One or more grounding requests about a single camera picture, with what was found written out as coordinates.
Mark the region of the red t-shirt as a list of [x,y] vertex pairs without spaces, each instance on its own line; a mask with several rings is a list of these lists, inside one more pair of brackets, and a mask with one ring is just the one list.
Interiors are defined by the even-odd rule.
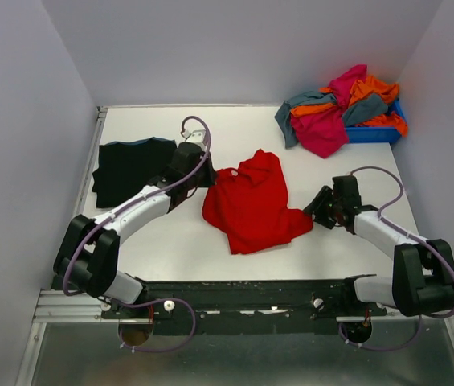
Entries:
[[203,219],[227,236],[232,254],[251,254],[292,242],[313,229],[311,216],[288,207],[279,158],[264,150],[236,168],[217,171],[207,190]]

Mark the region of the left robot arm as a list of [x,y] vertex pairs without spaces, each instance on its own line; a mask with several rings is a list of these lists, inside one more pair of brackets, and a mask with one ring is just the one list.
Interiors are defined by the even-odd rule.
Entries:
[[162,175],[134,197],[95,218],[74,217],[57,253],[54,272],[67,296],[86,293],[111,298],[131,318],[146,312],[148,299],[139,279],[118,269],[121,245],[149,222],[174,210],[198,187],[210,187],[215,171],[210,145],[185,141],[178,145]]

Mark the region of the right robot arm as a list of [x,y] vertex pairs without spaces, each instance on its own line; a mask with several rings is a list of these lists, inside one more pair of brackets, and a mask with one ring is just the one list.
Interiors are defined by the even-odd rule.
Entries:
[[339,295],[339,305],[345,313],[356,315],[368,303],[378,303],[407,317],[454,315],[454,259],[450,245],[409,232],[388,220],[382,210],[363,204],[354,175],[332,178],[332,185],[324,185],[304,213],[325,228],[344,228],[391,259],[390,277],[362,275],[348,279],[349,289]]

